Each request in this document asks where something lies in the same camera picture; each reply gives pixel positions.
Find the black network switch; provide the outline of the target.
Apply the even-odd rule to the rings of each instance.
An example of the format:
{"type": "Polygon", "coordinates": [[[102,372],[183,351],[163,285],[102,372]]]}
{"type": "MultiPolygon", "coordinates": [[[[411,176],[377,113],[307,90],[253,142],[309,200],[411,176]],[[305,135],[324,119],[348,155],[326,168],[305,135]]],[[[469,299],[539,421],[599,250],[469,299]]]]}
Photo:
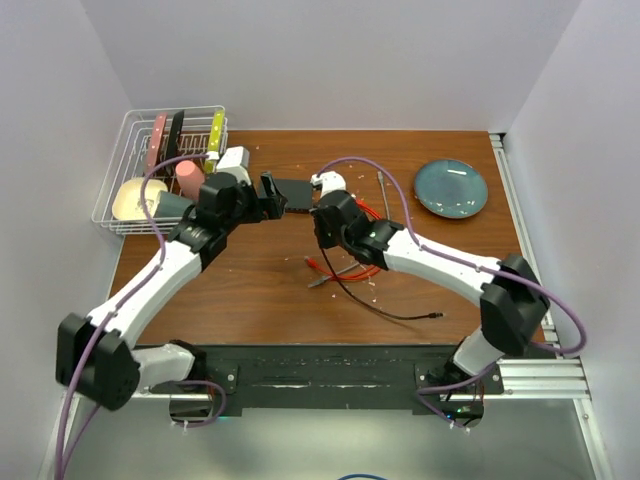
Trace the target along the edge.
{"type": "Polygon", "coordinates": [[[279,192],[286,198],[285,212],[308,214],[313,207],[314,188],[304,180],[274,180],[279,192]]]}

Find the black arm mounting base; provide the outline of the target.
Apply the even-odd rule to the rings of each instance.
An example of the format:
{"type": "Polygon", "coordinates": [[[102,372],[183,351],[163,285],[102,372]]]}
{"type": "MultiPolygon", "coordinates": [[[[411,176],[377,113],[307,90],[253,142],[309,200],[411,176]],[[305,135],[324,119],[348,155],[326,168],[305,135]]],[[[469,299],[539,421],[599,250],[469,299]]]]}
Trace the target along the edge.
{"type": "Polygon", "coordinates": [[[427,400],[449,410],[500,394],[498,368],[470,384],[449,359],[451,345],[204,345],[207,380],[227,395],[224,410],[409,410],[427,413],[418,390],[454,385],[427,400]]]}

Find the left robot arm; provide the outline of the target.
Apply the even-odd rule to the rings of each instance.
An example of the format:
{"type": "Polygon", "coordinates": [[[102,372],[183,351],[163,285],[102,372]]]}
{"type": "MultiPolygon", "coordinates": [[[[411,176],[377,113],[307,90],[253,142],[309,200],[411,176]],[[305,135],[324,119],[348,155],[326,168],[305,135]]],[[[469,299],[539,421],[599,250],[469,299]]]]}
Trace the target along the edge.
{"type": "Polygon", "coordinates": [[[174,382],[185,392],[205,385],[205,356],[195,347],[171,341],[139,350],[136,344],[164,305],[226,248],[238,226],[283,216],[286,199],[272,175],[263,173],[260,182],[263,189],[257,191],[228,172],[209,176],[197,203],[188,205],[156,255],[125,287],[87,316],[70,314],[61,322],[55,376],[69,394],[116,411],[135,392],[163,383],[174,382]]]}

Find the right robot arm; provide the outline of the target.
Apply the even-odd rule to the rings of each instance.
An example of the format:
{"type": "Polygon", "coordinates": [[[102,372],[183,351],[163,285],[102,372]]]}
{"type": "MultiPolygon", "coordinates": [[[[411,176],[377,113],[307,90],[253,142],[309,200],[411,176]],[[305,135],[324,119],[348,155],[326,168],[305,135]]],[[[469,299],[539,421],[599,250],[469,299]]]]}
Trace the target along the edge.
{"type": "Polygon", "coordinates": [[[445,369],[456,392],[469,392],[489,364],[526,353],[549,309],[549,296],[518,255],[502,261],[472,255],[429,241],[406,225],[372,220],[344,190],[322,196],[311,214],[322,249],[340,247],[360,263],[440,285],[480,309],[480,326],[462,340],[445,369]]]}

